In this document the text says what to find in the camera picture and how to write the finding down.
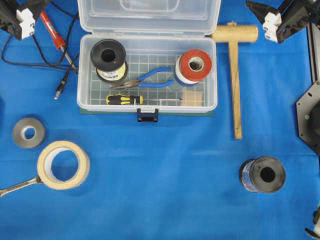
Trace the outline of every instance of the black spool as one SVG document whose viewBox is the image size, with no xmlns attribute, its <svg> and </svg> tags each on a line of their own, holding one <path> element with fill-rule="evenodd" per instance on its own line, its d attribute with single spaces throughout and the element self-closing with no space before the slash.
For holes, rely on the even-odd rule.
<svg viewBox="0 0 320 240">
<path fill-rule="evenodd" d="M 275 193 L 285 184 L 286 171 L 277 159 L 264 156 L 242 164 L 239 178 L 249 192 Z"/>
<path fill-rule="evenodd" d="M 101 40 L 93 46 L 90 57 L 98 77 L 103 82 L 117 85 L 126 78 L 126 50 L 120 42 L 113 39 Z"/>
</svg>

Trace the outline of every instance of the blue tablecloth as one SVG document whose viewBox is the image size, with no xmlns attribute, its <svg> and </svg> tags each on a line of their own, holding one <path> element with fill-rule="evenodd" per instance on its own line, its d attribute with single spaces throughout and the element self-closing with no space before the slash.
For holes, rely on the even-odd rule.
<svg viewBox="0 0 320 240">
<path fill-rule="evenodd" d="M 77 12 L 75 0 L 55 2 Z M 47 13 L 66 36 L 71 18 L 51 4 Z M 161 115 L 157 124 L 138 123 L 135 114 L 81 115 L 74 73 L 53 100 L 63 71 L 0 62 L 0 187 L 34 177 L 40 152 L 53 141 L 75 142 L 91 160 L 87 181 L 78 188 L 34 185 L 1 198 L 0 238 L 309 239 L 304 228 L 313 228 L 320 201 L 319 161 L 298 138 L 295 108 L 311 85 L 306 32 L 283 44 L 267 41 L 244 0 L 222 0 L 219 24 L 232 20 L 257 24 L 260 31 L 256 43 L 239 46 L 242 140 L 233 137 L 226 44 L 217 45 L 213 116 Z M 57 61 L 61 53 L 41 21 L 35 32 L 45 55 Z M 85 34 L 77 21 L 72 56 Z M 0 46 L 8 36 L 0 32 Z M 31 37 L 13 40 L 6 57 L 41 61 Z M 47 131 L 44 143 L 31 150 L 17 147 L 12 138 L 14 125 L 26 116 L 41 120 Z M 283 163 L 285 186 L 275 194 L 247 192 L 238 179 L 240 165 L 266 155 Z"/>
</svg>

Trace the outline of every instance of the spool of wire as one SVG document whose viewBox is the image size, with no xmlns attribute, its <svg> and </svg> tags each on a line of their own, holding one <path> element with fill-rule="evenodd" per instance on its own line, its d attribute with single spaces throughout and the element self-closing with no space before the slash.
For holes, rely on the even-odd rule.
<svg viewBox="0 0 320 240">
<path fill-rule="evenodd" d="M 275 193 L 285 184 L 286 172 L 277 159 L 264 156 L 242 164 L 239 178 L 249 192 Z"/>
<path fill-rule="evenodd" d="M 199 49 L 185 52 L 175 64 L 174 76 L 179 84 L 190 87 L 204 80 L 211 72 L 210 56 Z"/>
<path fill-rule="evenodd" d="M 98 77 L 108 84 L 120 84 L 128 73 L 126 50 L 113 39 L 96 43 L 91 50 L 91 61 Z"/>
</svg>

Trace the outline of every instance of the wooden mallet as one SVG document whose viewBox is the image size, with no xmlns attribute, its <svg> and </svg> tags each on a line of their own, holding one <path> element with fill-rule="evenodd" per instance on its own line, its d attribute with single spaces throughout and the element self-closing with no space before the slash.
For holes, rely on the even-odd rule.
<svg viewBox="0 0 320 240">
<path fill-rule="evenodd" d="M 235 22 L 229 22 L 225 26 L 217 26 L 211 37 L 217 43 L 229 45 L 234 138 L 242 139 L 238 43 L 257 41 L 258 27 L 256 25 L 238 26 Z"/>
</svg>

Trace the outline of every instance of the cable plug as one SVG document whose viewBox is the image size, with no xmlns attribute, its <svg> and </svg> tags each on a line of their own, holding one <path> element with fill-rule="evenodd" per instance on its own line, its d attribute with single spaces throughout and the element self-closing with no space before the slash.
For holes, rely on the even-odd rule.
<svg viewBox="0 0 320 240">
<path fill-rule="evenodd" d="M 69 71 L 66 71 L 63 78 L 61 79 L 60 84 L 56 88 L 56 92 L 55 92 L 55 96 L 54 96 L 55 100 L 57 100 L 59 98 L 60 94 L 62 94 L 62 92 L 64 91 L 65 85 L 67 84 L 68 77 L 69 77 Z"/>
</svg>

